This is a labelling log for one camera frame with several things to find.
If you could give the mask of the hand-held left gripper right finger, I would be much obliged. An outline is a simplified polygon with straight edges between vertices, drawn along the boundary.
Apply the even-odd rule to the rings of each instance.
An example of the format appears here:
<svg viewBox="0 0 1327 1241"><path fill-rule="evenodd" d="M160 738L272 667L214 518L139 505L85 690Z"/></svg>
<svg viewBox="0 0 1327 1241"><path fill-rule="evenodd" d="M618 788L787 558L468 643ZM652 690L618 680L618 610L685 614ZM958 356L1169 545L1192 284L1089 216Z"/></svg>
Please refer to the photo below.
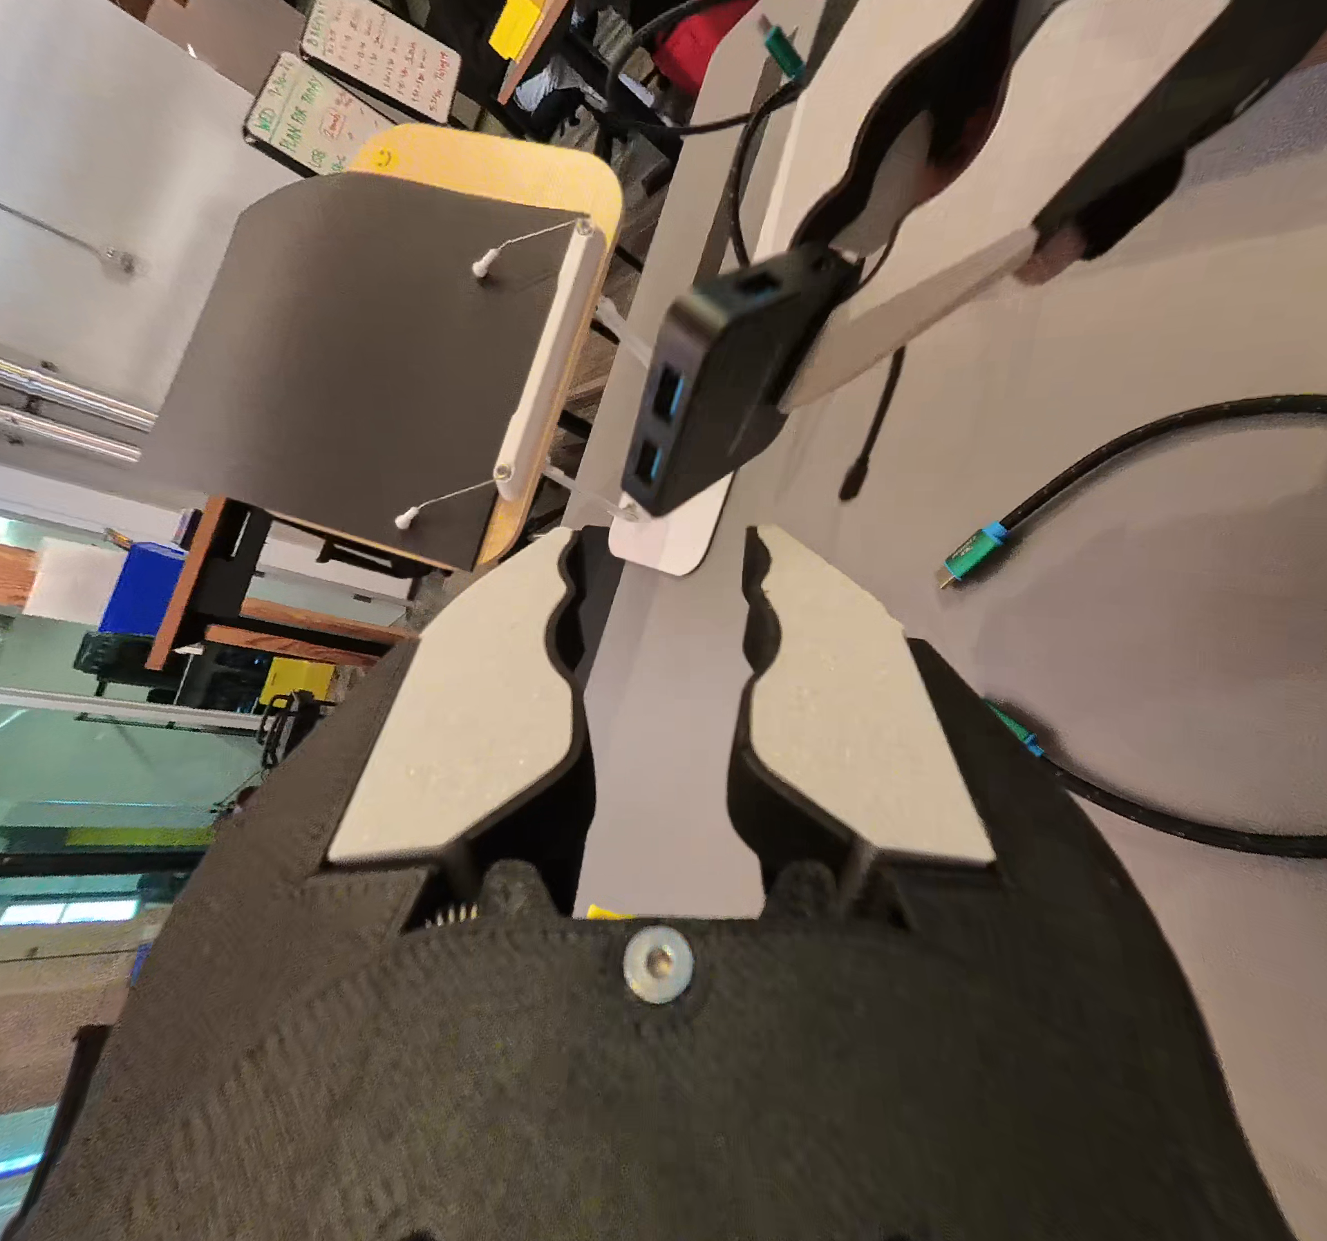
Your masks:
<svg viewBox="0 0 1327 1241"><path fill-rule="evenodd" d="M903 626L776 525L745 531L748 667L727 814L763 889L796 864L855 889L882 860L985 868L995 851Z"/></svg>

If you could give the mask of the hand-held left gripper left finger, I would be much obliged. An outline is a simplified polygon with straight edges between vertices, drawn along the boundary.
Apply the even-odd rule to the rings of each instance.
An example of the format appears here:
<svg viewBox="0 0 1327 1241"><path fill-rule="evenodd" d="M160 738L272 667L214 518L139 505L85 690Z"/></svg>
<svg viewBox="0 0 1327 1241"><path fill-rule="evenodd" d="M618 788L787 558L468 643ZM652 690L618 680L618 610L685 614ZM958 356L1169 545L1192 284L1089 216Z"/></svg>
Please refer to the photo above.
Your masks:
<svg viewBox="0 0 1327 1241"><path fill-rule="evenodd" d="M596 811L582 623L589 531L552 531L442 608L414 646L328 860L465 851L576 880Z"/></svg>

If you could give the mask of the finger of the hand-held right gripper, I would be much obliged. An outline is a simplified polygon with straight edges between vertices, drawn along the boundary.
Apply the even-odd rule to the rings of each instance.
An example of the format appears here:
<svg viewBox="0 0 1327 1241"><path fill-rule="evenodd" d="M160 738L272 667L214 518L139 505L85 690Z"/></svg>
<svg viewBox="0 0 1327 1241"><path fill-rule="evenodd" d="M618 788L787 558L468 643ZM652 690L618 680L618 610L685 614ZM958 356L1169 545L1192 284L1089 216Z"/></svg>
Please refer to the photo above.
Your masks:
<svg viewBox="0 0 1327 1241"><path fill-rule="evenodd" d="M899 226L882 268L839 305L780 400L832 393L919 337L1037 248L1037 215L1231 0L1066 0L1014 63L971 166Z"/></svg>
<svg viewBox="0 0 1327 1241"><path fill-rule="evenodd" d="M771 199L743 259L886 252L987 137L1018 0L829 0Z"/></svg>

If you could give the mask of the black port adapter box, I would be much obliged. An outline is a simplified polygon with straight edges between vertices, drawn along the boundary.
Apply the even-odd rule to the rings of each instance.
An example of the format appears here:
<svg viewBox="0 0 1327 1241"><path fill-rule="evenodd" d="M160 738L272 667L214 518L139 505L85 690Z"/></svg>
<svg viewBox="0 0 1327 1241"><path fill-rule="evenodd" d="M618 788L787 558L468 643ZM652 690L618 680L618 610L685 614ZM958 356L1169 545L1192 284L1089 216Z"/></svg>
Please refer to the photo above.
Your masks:
<svg viewBox="0 0 1327 1241"><path fill-rule="evenodd" d="M655 338L622 491L661 518L764 452L787 420L783 396L863 271L812 242L678 297Z"/></svg>

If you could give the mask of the person's right hand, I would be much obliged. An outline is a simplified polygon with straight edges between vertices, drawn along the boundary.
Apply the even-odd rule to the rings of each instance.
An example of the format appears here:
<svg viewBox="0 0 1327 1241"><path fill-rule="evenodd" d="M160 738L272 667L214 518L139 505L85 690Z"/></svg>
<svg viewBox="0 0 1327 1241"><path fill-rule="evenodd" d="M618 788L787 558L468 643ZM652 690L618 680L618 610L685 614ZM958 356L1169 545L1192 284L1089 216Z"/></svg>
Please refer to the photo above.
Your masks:
<svg viewBox="0 0 1327 1241"><path fill-rule="evenodd" d="M1041 285L1080 259L1107 254L1173 193L1185 160L1185 153L1165 157L1041 236L1033 255L1014 272L1017 280L1026 285Z"/></svg>

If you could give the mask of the red bin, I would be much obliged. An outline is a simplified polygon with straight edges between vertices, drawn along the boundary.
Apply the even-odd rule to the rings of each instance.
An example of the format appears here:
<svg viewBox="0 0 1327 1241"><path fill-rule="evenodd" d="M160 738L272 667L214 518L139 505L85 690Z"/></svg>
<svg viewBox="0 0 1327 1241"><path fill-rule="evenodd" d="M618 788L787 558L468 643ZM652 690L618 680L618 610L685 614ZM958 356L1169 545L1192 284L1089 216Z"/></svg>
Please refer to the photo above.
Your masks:
<svg viewBox="0 0 1327 1241"><path fill-rule="evenodd" d="M758 1L733 0L712 5L662 31L649 45L655 68L674 89L697 99L721 40Z"/></svg>

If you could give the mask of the blue storage crate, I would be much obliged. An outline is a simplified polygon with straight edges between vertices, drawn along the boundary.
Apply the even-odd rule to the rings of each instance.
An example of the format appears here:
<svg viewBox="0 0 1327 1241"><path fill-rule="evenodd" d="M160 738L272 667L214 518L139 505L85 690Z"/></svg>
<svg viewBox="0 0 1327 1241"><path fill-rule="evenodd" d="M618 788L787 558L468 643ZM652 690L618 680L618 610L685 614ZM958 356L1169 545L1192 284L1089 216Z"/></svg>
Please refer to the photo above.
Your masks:
<svg viewBox="0 0 1327 1241"><path fill-rule="evenodd" d="M187 551L174 544L132 542L98 631L154 639L167 617L185 558Z"/></svg>

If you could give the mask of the white bar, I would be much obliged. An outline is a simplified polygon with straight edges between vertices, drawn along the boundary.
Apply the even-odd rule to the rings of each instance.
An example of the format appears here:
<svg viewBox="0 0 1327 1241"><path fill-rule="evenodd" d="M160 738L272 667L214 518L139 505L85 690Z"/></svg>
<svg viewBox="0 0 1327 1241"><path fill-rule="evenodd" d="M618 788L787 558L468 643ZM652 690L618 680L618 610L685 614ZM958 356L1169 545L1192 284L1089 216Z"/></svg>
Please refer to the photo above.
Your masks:
<svg viewBox="0 0 1327 1241"><path fill-rule="evenodd" d="M497 494L519 502L536 488L569 379L603 290L609 239L589 216L566 221L566 254L534 357L493 466Z"/></svg>

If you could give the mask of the black tilted board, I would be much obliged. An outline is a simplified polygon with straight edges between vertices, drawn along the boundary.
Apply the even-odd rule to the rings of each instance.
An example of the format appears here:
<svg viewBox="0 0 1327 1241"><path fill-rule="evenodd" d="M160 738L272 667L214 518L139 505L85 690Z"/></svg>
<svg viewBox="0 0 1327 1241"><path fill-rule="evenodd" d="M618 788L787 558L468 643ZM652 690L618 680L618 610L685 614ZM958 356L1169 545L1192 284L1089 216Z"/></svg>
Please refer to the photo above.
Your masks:
<svg viewBox="0 0 1327 1241"><path fill-rule="evenodd" d="M138 469L473 568L577 215L392 175L237 221Z"/></svg>

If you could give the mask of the whiteboard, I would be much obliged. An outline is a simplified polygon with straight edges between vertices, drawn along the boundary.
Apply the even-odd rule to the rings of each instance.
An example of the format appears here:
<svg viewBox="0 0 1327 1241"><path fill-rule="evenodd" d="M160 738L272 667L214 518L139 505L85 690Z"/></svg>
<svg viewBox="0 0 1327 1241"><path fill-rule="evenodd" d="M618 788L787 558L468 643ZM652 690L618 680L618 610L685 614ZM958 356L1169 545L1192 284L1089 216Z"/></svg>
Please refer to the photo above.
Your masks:
<svg viewBox="0 0 1327 1241"><path fill-rule="evenodd" d="M290 51L280 51L241 124L241 136L300 175L349 170L358 152L395 122Z"/></svg>
<svg viewBox="0 0 1327 1241"><path fill-rule="evenodd" d="M451 120L461 55L375 0L312 0L299 55L415 120Z"/></svg>

